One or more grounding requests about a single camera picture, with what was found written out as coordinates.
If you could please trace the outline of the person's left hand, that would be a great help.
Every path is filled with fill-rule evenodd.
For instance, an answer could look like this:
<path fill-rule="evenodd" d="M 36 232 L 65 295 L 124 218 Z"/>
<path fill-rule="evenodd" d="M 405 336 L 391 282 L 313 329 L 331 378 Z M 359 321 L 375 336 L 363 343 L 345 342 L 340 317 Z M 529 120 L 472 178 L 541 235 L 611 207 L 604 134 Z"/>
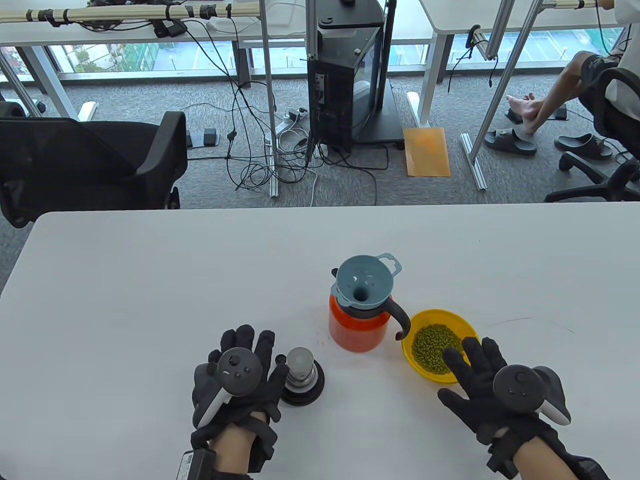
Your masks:
<path fill-rule="evenodd" d="M 219 349 L 212 350 L 206 363 L 194 370 L 192 404 L 194 414 L 190 435 L 193 450 L 215 453 L 215 479 L 247 479 L 260 473 L 274 455 L 277 434 L 271 427 L 282 414 L 279 402 L 289 373 L 283 363 L 272 366 L 275 333 L 263 330 L 259 335 L 249 324 L 222 334 Z M 245 396 L 224 403 L 207 422 L 201 418 L 211 402 L 214 373 L 221 358 L 233 348 L 252 351 L 260 361 L 262 372 L 256 388 Z"/>

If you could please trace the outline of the person's right hand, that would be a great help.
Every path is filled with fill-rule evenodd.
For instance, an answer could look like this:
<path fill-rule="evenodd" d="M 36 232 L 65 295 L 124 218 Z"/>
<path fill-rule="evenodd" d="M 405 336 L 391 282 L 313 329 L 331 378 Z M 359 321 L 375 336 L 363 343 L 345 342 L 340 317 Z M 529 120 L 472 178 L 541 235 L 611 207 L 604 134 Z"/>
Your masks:
<path fill-rule="evenodd" d="M 444 350 L 443 359 L 466 397 L 441 388 L 438 398 L 487 446 L 487 467 L 507 479 L 575 480 L 555 430 L 537 414 L 515 413 L 496 397 L 494 378 L 507 365 L 498 343 L 467 337 L 462 348 L 467 359 L 453 348 Z"/>

